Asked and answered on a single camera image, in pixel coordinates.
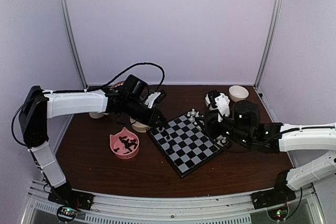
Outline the cream round bowl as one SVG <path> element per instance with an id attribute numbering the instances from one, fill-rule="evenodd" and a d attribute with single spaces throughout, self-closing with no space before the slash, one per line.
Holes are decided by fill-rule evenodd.
<path id="1" fill-rule="evenodd" d="M 229 98 L 233 102 L 238 102 L 241 100 L 246 100 L 249 96 L 249 91 L 242 86 L 231 86 L 229 87 Z"/>

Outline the left aluminium frame post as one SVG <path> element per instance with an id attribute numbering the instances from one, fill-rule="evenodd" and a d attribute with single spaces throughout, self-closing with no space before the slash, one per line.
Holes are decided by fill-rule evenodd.
<path id="1" fill-rule="evenodd" d="M 60 4 L 61 4 L 64 23 L 65 23 L 65 29 L 66 29 L 68 44 L 69 44 L 69 47 L 70 47 L 71 56 L 74 60 L 75 69 L 76 69 L 77 74 L 79 76 L 82 87 L 86 88 L 88 86 L 88 84 L 87 84 L 87 81 L 86 81 L 86 78 L 85 78 L 85 75 L 84 75 L 84 72 L 83 72 L 83 68 L 82 68 L 82 65 L 81 65 L 81 62 L 80 62 L 80 58 L 79 58 L 79 55 L 78 55 L 78 50 L 77 50 L 77 45 L 76 45 L 76 42 L 75 42 L 74 32 L 73 32 L 72 25 L 71 25 L 67 0 L 60 0 Z"/>

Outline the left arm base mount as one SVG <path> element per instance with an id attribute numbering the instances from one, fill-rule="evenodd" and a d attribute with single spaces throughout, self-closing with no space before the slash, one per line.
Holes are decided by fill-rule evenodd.
<path id="1" fill-rule="evenodd" d="M 51 188 L 48 200 L 72 209 L 90 210 L 94 195 L 73 190 L 65 186 Z"/>

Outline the black white chessboard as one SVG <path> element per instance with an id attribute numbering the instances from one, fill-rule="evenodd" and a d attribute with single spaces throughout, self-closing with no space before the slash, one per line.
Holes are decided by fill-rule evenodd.
<path id="1" fill-rule="evenodd" d="M 226 139 L 222 143 L 223 136 L 216 138 L 212 142 L 205 135 L 204 116 L 199 114 L 187 117 L 187 112 L 168 121 L 168 123 L 159 131 L 159 127 L 147 131 L 149 138 L 164 155 L 168 163 L 183 178 L 194 172 L 208 161 L 219 155 L 224 148 L 231 146 Z M 172 147 L 174 153 L 169 155 L 167 150 Z"/>

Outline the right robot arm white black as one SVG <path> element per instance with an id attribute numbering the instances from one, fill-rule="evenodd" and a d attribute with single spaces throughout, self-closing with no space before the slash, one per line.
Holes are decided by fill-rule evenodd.
<path id="1" fill-rule="evenodd" d="M 269 192 L 272 203 L 279 204 L 303 186 L 335 173 L 335 124 L 291 125 L 261 123 L 257 104 L 242 100 L 234 104 L 233 117 L 224 116 L 220 106 L 211 102 L 206 107 L 205 131 L 218 134 L 243 147 L 245 152 L 278 154 L 294 150 L 325 150 L 321 157 L 298 168 L 278 174 Z"/>

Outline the aluminium frame post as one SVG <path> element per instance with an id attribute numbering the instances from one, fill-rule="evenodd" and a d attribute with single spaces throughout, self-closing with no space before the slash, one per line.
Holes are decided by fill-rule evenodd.
<path id="1" fill-rule="evenodd" d="M 283 0 L 274 0 L 273 8 L 272 8 L 272 13 L 271 13 L 271 19 L 270 19 L 270 24 L 268 28 L 268 33 L 266 37 L 266 43 L 263 49 L 262 53 L 262 58 L 261 62 L 259 65 L 259 69 L 257 72 L 257 77 L 254 83 L 254 88 L 258 90 L 260 88 L 260 84 L 262 81 L 262 77 L 264 75 L 264 72 L 266 70 L 266 64 L 268 61 L 268 57 L 271 52 L 271 47 L 272 43 L 274 41 L 275 33 L 276 33 L 276 27 L 278 24 L 278 19 L 280 17 L 281 13 L 281 7 L 282 7 Z"/>
<path id="2" fill-rule="evenodd" d="M 82 65 L 81 65 L 81 62 L 80 62 L 80 58 L 79 58 L 79 55 L 78 55 L 78 50 L 77 50 L 77 45 L 76 45 L 76 42 L 75 42 L 74 32 L 73 32 L 72 25 L 71 25 L 67 0 L 60 0 L 60 4 L 61 4 L 64 23 L 65 23 L 65 29 L 66 29 L 68 44 L 69 44 L 69 47 L 70 47 L 71 56 L 74 60 L 75 69 L 76 69 L 77 74 L 79 76 L 82 87 L 86 88 L 88 86 L 88 84 L 87 84 L 87 81 L 86 81 L 86 78 L 85 78 L 85 75 L 84 75 L 84 72 L 83 72 L 83 68 L 82 68 Z"/>

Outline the white scalloped bowl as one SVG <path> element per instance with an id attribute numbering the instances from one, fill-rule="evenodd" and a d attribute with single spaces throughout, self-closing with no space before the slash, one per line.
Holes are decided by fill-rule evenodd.
<path id="1" fill-rule="evenodd" d="M 212 110 L 229 107 L 229 103 L 230 100 L 228 96 L 217 90 L 212 90 L 205 96 L 205 104 L 206 106 L 210 106 Z"/>

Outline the right aluminium frame post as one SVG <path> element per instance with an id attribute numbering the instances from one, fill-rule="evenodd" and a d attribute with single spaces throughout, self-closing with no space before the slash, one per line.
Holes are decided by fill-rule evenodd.
<path id="1" fill-rule="evenodd" d="M 278 24 L 278 19 L 280 17 L 281 13 L 281 7 L 282 7 L 283 0 L 274 0 L 273 8 L 272 8 L 272 13 L 271 13 L 271 19 L 270 19 L 270 24 L 268 28 L 268 33 L 266 37 L 266 43 L 263 49 L 262 53 L 262 58 L 261 62 L 259 65 L 259 69 L 257 72 L 257 77 L 254 83 L 254 88 L 258 90 L 260 88 L 260 84 L 262 81 L 262 77 L 264 75 L 264 72 L 266 70 L 266 64 L 268 61 L 268 57 L 271 52 L 271 47 L 272 43 L 274 41 L 275 33 L 276 33 L 276 27 Z"/>

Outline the aluminium front rail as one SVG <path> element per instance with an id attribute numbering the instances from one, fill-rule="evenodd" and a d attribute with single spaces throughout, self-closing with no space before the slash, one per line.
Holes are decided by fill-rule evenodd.
<path id="1" fill-rule="evenodd" d="M 48 201 L 49 188 L 33 180 L 24 201 L 19 223 L 62 223 L 59 204 Z M 302 199 L 287 203 L 289 219 L 272 220 L 274 207 L 256 209 L 251 193 L 189 198 L 143 198 L 93 194 L 90 210 L 81 210 L 70 223 L 327 223 L 313 186 L 303 189 Z"/>

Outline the cream cat-shaped bowl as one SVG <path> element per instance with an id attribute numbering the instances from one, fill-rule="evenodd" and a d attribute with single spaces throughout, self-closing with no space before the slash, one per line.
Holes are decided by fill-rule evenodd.
<path id="1" fill-rule="evenodd" d="M 132 119 L 132 118 L 130 118 L 130 123 L 131 123 L 132 128 L 133 128 L 136 132 L 139 132 L 139 133 L 146 133 L 148 130 L 151 129 L 150 126 L 145 125 L 145 124 L 142 124 L 142 123 L 140 123 L 140 122 L 138 122 L 137 120 L 134 120 L 134 119 Z"/>

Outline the white mug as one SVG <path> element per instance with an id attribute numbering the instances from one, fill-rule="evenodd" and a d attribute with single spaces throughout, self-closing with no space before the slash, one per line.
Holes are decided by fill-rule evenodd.
<path id="1" fill-rule="evenodd" d="M 108 113 L 100 113 L 100 112 L 89 112 L 89 116 L 92 119 L 100 119 L 104 116 L 108 115 Z"/>

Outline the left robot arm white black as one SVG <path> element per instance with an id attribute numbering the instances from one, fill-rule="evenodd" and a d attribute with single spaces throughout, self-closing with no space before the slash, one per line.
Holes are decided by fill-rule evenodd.
<path id="1" fill-rule="evenodd" d="M 13 118 L 19 120 L 22 145 L 31 153 L 36 166 L 50 186 L 56 189 L 56 198 L 64 205 L 71 205 L 76 197 L 75 192 L 67 187 L 66 175 L 49 145 L 48 120 L 83 113 L 122 113 L 150 127 L 164 126 L 166 118 L 156 104 L 166 97 L 166 92 L 157 89 L 142 100 L 141 94 L 147 86 L 146 82 L 131 74 L 117 88 L 103 85 L 85 90 L 53 91 L 43 90 L 40 86 L 31 87 Z"/>

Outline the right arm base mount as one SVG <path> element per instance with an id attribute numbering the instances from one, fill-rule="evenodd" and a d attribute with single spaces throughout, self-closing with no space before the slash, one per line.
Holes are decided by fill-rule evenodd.
<path id="1" fill-rule="evenodd" d="M 268 208 L 295 200 L 296 193 L 288 188 L 273 188 L 251 194 L 254 209 Z"/>

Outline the pink cat-shaped bowl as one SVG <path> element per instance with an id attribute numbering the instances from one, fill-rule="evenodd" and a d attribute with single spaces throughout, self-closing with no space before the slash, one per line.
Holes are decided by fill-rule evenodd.
<path id="1" fill-rule="evenodd" d="M 140 141 L 136 134 L 124 127 L 116 134 L 110 134 L 110 149 L 119 159 L 131 159 L 140 150 Z"/>

